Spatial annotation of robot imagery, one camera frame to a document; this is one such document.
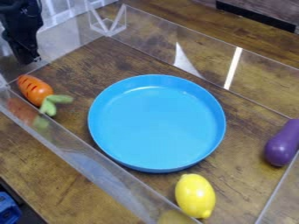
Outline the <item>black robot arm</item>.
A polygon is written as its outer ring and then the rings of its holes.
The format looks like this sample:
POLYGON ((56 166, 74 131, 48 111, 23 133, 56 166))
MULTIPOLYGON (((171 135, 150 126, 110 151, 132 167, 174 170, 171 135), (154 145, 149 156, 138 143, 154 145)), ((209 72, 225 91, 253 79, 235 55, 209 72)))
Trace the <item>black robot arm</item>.
POLYGON ((0 0, 2 37, 23 65, 40 60, 36 33, 43 27, 42 0, 0 0))

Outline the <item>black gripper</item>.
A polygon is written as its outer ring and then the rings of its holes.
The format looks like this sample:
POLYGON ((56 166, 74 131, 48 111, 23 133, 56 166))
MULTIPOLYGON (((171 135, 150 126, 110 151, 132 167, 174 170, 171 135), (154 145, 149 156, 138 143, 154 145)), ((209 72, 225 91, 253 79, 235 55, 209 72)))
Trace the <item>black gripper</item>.
POLYGON ((40 61, 36 33, 42 27, 39 17, 2 17, 4 26, 3 38, 14 50, 14 55, 23 65, 40 61))

